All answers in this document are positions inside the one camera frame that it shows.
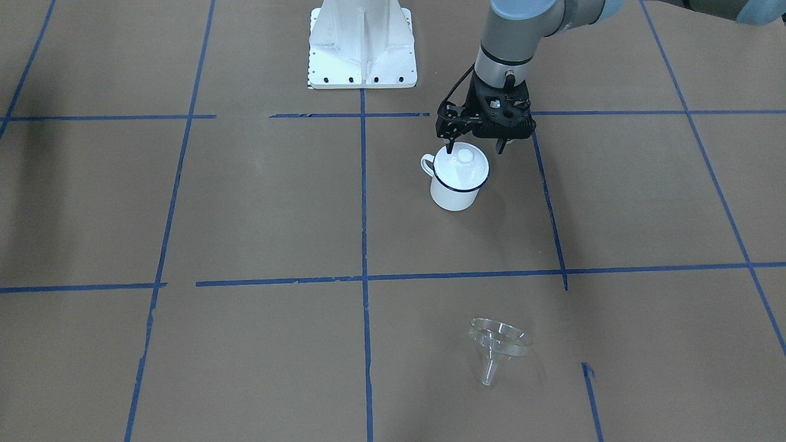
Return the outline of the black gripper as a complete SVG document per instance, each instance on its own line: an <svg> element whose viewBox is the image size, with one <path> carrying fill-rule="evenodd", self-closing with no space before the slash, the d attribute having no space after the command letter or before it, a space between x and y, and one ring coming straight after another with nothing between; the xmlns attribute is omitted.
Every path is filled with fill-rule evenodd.
<svg viewBox="0 0 786 442"><path fill-rule="evenodd" d="M526 139L532 135L531 101L525 82L506 90L474 79L465 109L470 117L479 118L478 122L470 125L473 136L497 138L498 155L502 155L509 139ZM454 137L446 138L447 155L454 151L455 142Z"/></svg>

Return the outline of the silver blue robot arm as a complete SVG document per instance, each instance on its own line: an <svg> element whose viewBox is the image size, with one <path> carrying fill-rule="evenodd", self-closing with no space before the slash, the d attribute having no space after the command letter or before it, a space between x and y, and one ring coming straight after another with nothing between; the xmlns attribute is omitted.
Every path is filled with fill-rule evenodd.
<svg viewBox="0 0 786 442"><path fill-rule="evenodd" d="M615 15L621 1L492 1L474 64L463 73L469 89L463 104L445 97L435 132L449 153L472 134L497 142L497 153L536 130L527 74L539 42Z"/></svg>

